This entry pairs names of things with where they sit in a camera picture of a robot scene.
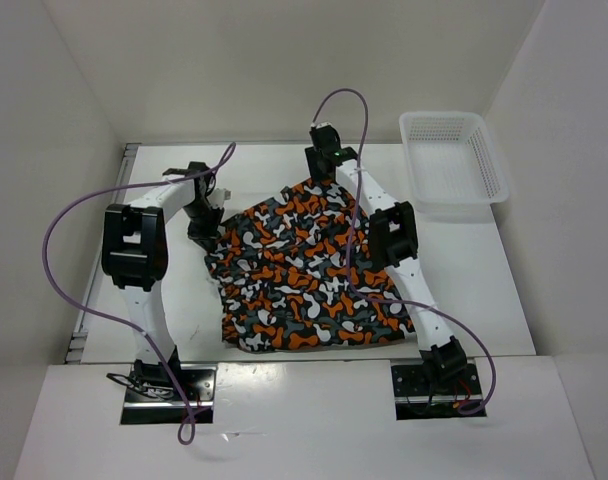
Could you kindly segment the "orange camouflage shorts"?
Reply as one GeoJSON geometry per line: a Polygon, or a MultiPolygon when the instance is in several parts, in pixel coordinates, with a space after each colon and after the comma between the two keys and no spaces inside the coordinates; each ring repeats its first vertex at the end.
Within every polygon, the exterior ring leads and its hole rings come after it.
{"type": "Polygon", "coordinates": [[[368,220],[330,180],[305,180],[226,220],[204,261],[222,339],[250,353],[361,347],[415,331],[368,251],[368,220]]]}

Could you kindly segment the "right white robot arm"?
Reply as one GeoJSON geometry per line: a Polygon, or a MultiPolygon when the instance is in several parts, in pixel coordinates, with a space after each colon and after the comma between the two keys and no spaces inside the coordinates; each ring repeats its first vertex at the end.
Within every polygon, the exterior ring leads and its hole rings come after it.
{"type": "Polygon", "coordinates": [[[359,213],[368,219],[370,262],[393,281],[398,296],[391,302],[403,305],[413,320],[424,385],[431,394],[448,391],[465,371],[467,356],[424,277],[412,205],[387,193],[361,165],[359,153],[341,144],[330,123],[312,124],[309,135],[312,145],[305,154],[311,177],[331,179],[353,196],[352,226],[359,213]]]}

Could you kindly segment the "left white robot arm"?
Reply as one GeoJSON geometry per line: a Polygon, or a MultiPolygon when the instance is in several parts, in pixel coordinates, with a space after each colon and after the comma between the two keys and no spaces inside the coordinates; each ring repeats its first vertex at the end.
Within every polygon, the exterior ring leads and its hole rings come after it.
{"type": "Polygon", "coordinates": [[[161,185],[105,210],[101,266],[125,301],[128,322],[135,326],[135,362],[125,385],[142,396],[178,399],[184,385],[162,300],[170,260],[166,224],[184,212],[188,238],[211,251],[227,198],[215,191],[215,176],[203,162],[170,168],[161,185]]]}

